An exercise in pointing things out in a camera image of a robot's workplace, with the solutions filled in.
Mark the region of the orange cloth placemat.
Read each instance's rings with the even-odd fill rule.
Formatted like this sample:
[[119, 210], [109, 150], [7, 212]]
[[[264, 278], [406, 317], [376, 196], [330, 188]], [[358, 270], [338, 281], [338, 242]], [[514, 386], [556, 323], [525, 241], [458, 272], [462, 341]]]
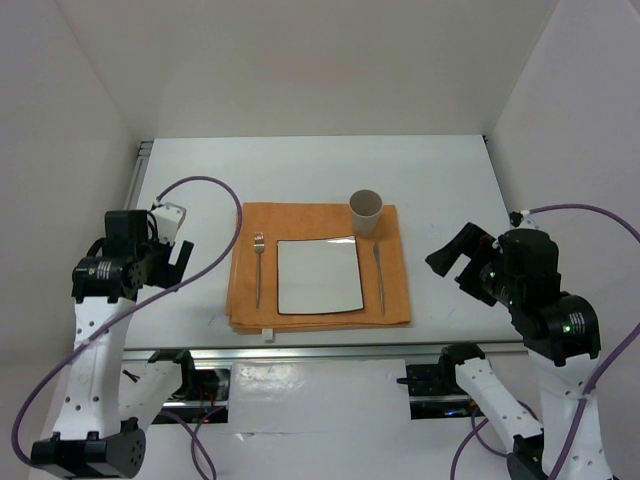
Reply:
[[[256, 255], [254, 235], [262, 232], [260, 308], [255, 305]], [[237, 332], [259, 333], [266, 328], [295, 332], [347, 328], [404, 327], [411, 322], [410, 295], [396, 207], [386, 205], [375, 234], [356, 241], [364, 308], [328, 315], [281, 315], [277, 312], [277, 242], [344, 237], [353, 233], [346, 204], [246, 202], [242, 227], [232, 257], [226, 314]], [[380, 310], [373, 245], [380, 245], [386, 315]]]

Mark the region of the beige paper cup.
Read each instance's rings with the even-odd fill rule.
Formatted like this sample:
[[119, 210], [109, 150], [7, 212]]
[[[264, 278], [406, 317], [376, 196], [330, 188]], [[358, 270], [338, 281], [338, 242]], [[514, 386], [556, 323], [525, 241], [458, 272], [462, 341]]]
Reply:
[[359, 237], [371, 236], [384, 206], [382, 198], [372, 190], [358, 190], [349, 198], [348, 206], [354, 234]]

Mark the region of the white square plate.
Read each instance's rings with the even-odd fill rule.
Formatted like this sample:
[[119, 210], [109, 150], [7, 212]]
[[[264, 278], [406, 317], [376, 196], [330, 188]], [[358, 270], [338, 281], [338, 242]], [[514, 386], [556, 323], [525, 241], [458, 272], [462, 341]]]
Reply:
[[353, 236], [280, 240], [277, 278], [281, 315], [328, 315], [364, 308]]

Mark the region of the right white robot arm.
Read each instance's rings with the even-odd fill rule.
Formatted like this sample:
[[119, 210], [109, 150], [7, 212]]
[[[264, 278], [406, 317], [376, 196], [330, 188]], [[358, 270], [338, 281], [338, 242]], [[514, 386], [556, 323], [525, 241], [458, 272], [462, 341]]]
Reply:
[[532, 361], [541, 417], [533, 418], [470, 342], [443, 348], [436, 379], [448, 392], [462, 390], [500, 437], [513, 479], [611, 479], [599, 410], [587, 384], [599, 366], [597, 315], [582, 297], [561, 289], [559, 249], [543, 231], [512, 229], [493, 237], [473, 223], [425, 259], [445, 276], [461, 257], [456, 277], [471, 297], [508, 310]]

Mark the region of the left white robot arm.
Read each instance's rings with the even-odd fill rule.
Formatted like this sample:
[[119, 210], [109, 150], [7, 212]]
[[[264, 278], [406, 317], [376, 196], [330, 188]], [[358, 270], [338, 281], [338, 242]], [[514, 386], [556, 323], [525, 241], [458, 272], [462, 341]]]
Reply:
[[139, 291], [168, 290], [183, 278], [193, 243], [170, 260], [186, 210], [109, 211], [105, 234], [72, 272], [75, 348], [63, 405], [50, 438], [35, 442], [35, 468], [60, 479], [131, 479], [141, 469], [145, 432], [164, 403], [198, 387], [191, 354], [157, 350], [139, 379], [121, 387], [127, 331]]

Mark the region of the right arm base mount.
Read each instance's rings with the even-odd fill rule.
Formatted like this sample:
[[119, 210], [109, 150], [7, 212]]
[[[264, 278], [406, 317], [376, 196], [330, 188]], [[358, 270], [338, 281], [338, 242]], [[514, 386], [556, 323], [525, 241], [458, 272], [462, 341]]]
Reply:
[[409, 396], [412, 420], [468, 418], [478, 407], [458, 386], [449, 384], [437, 364], [410, 364], [396, 379]]

